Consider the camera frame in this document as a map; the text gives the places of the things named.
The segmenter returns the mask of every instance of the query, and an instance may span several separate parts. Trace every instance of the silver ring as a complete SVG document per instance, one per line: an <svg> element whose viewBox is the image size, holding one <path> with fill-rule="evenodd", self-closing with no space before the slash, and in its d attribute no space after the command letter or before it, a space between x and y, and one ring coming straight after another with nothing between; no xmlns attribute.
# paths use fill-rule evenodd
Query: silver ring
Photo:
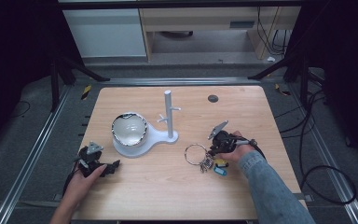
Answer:
<svg viewBox="0 0 358 224"><path fill-rule="evenodd" d="M206 155L206 153L208 153L208 151L206 150L205 146L203 146L203 145L201 145L201 144L197 144L197 143L191 144L190 146L188 146L188 147L185 149L185 159L186 159L186 161L187 161L188 163L190 163L190 164L192 164L192 165L201 165L201 162L195 163L195 162L190 161L190 160L187 158L187 150L188 150L189 148L191 148L191 147L194 147L194 146L202 147L202 148L205 150L205 155Z"/></svg>

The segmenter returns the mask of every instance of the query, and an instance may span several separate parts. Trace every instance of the wooden table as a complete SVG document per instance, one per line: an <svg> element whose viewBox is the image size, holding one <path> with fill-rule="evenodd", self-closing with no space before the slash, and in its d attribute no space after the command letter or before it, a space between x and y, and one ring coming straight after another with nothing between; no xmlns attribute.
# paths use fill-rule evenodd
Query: wooden table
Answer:
<svg viewBox="0 0 358 224"><path fill-rule="evenodd" d="M172 91L173 145L156 145L140 158L128 159L114 149L111 126L120 114L141 114L156 129L165 116L164 92ZM218 96L210 103L208 96ZM90 141L104 147L100 162L121 160L113 175L100 178L78 207L74 219L110 220L238 220L257 219L247 179L233 162L227 176L213 170L205 174L184 157L186 147L198 143L209 148L212 128L228 120L225 131L239 130L254 138L268 163L293 193L300 189L266 95L257 86L132 87L101 90L82 145Z"/></svg>

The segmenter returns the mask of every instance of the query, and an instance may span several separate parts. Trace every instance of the white cup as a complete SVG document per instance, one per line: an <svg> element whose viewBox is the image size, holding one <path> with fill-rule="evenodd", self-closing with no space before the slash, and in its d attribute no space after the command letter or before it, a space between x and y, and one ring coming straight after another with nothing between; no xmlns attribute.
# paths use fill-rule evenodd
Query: white cup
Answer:
<svg viewBox="0 0 358 224"><path fill-rule="evenodd" d="M146 139L147 122L134 112L121 114L112 123L112 134L122 146L138 147Z"/></svg>

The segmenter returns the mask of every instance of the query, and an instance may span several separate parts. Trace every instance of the wire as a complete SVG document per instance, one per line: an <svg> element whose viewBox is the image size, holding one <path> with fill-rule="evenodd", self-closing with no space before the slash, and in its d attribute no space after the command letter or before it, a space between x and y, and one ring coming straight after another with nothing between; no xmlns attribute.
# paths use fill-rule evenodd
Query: wire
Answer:
<svg viewBox="0 0 358 224"><path fill-rule="evenodd" d="M356 196L357 196L357 190L356 190L356 186L354 185L353 181L350 179L350 177L348 175L346 175L344 172L342 172L341 170L338 170L338 168L336 167L333 167L333 166L329 166L329 165L318 165L318 166L314 166L312 167L311 169L309 169L306 173L304 172L304 168L303 168L303 161L302 161L302 150L303 150L303 140L304 140L304 131L305 131L305 127L307 126L307 123L308 123L308 120L310 119L310 115L311 115L311 110L312 110L312 106L314 104L314 100L315 100L315 96L319 93L321 93L322 91L317 91L315 92L314 94L312 94L312 96L309 98L309 101L308 101L308 112L307 112L307 115L306 115L306 118L305 118L305 122L304 122L304 125L301 129L301 135L300 135L300 146L299 146L299 153L298 153L298 157L299 157L299 166L300 166L300 171L301 171L301 174L303 176L302 178L302 181L301 181L301 184L300 184L300 188L303 189L304 187L304 184L307 184L308 187L314 192L316 193L317 195L319 195L321 198L323 198L324 200L330 202L330 203L335 203L335 204L340 204L340 205L344 205L344 204L348 204L348 203L352 203L355 199L356 199ZM322 195L322 193L320 193L318 190L316 190L308 181L307 181L307 178L308 176L316 171L316 170L320 170L320 169L331 169L333 171L336 171L342 175L344 175L344 177L347 179L347 181L350 183L351 185L351 190L353 192L353 195L352 197L347 200L346 202L342 202L342 201L336 201L336 200L333 200L333 199L330 199L328 198L327 196L324 196Z"/></svg>
<svg viewBox="0 0 358 224"><path fill-rule="evenodd" d="M259 30L259 27L261 27L261 29L263 30L263 33L264 33L264 36L266 37L266 40L264 40L263 36L260 34L260 30ZM263 27L263 24L261 23L261 20L260 20L260 7L257 8L257 33L258 33L258 36L260 37L261 41L263 41L264 43L264 46L266 47L266 49L268 50L268 53L270 55L282 55L281 52L271 52L270 49L272 49L272 47L269 45L269 38L266 34L266 30L264 29Z"/></svg>
<svg viewBox="0 0 358 224"><path fill-rule="evenodd" d="M272 38L272 48L274 50L279 51L282 54L284 54L285 53L285 48L287 47L286 46L287 30L284 30L283 44L282 45L275 44L275 40L276 40L276 37L278 36L278 33L279 33L279 30L276 30L275 34L274 34L274 37Z"/></svg>
<svg viewBox="0 0 358 224"><path fill-rule="evenodd" d="M30 110L30 108L31 108L31 104L30 104L30 103L28 103L28 102L26 102L26 101L19 101L19 103L24 103L24 104L27 104L27 105L28 105L28 108L26 108L26 109L25 109L25 111L24 111L24 112L22 112L22 113L20 113L19 115L14 115L14 116L11 116L11 118L12 118L12 119L14 119L14 118L18 118L18 117L20 117L20 116L24 115L24 114L25 114L25 113L27 113L27 112L28 112L28 110Z"/></svg>
<svg viewBox="0 0 358 224"><path fill-rule="evenodd" d="M313 127L315 127L315 122L312 123L312 126L306 132L304 132L304 134L310 133L310 131L312 131ZM291 136L282 136L282 139L294 138L294 137L299 137L299 136L301 136L301 134L291 135Z"/></svg>
<svg viewBox="0 0 358 224"><path fill-rule="evenodd" d="M314 103L316 103L317 101L322 100L322 99L324 99L324 98L325 98L325 96L324 96L324 97L321 97L321 98L318 98L317 100L314 100ZM291 110L286 111L286 112L284 112L284 113L282 113L282 114L280 114L280 115L277 115L277 116L275 116L274 118L276 119L276 118L278 118L278 117L281 117L281 116L283 116L283 115L286 115L286 114L288 114L288 113L290 113L290 112L293 112L293 111L295 111L295 110L301 108L302 106L303 106L303 105L300 105L300 106L298 106L298 107L296 107L296 108L294 108L294 109L291 109ZM299 126L301 126L302 123L304 123L305 119L306 119L306 118L303 118L296 126L294 126L294 127L292 127L292 128L289 128L289 129L286 129L286 130L283 130L283 131L280 131L280 133L287 133L287 132L290 132L290 131L292 131L292 130L298 128Z"/></svg>

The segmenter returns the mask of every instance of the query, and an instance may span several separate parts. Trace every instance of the denim sleeve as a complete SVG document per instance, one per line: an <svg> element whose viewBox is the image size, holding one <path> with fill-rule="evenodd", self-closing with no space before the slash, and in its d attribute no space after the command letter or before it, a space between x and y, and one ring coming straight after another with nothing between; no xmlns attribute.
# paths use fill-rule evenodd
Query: denim sleeve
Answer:
<svg viewBox="0 0 358 224"><path fill-rule="evenodd" d="M248 178L260 223L315 223L308 210L257 151L242 156L239 166Z"/></svg>

